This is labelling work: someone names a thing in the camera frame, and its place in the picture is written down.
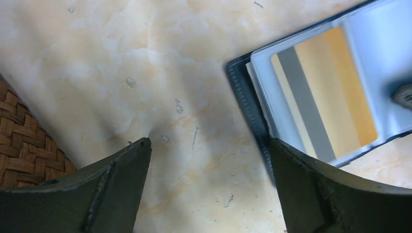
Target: stone countertop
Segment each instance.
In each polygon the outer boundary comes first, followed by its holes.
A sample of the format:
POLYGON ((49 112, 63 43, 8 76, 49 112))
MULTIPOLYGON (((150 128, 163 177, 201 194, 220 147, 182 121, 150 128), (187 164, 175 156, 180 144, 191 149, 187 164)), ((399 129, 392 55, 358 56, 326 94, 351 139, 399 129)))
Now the stone countertop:
MULTIPOLYGON (((0 71, 78 167, 151 138, 136 232, 283 233, 223 67, 360 2, 3 1, 0 71)), ((374 153, 406 150, 407 139, 374 153)), ((403 169, 398 154, 345 169, 410 186, 379 167, 403 169)))

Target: woven placemat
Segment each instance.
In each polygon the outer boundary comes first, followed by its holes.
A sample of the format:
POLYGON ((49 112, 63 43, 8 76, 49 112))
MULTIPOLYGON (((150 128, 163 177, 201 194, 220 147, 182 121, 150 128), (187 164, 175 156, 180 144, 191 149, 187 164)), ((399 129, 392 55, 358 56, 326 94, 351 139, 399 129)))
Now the woven placemat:
POLYGON ((75 170, 0 75, 0 189, 38 185, 75 170))

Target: woven basket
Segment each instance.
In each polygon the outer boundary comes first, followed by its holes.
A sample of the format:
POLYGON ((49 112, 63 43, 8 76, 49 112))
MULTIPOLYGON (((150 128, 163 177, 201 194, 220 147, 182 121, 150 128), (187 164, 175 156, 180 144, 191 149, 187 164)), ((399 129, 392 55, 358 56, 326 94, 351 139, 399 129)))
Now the woven basket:
POLYGON ((75 170, 0 75, 0 189, 34 186, 75 170))

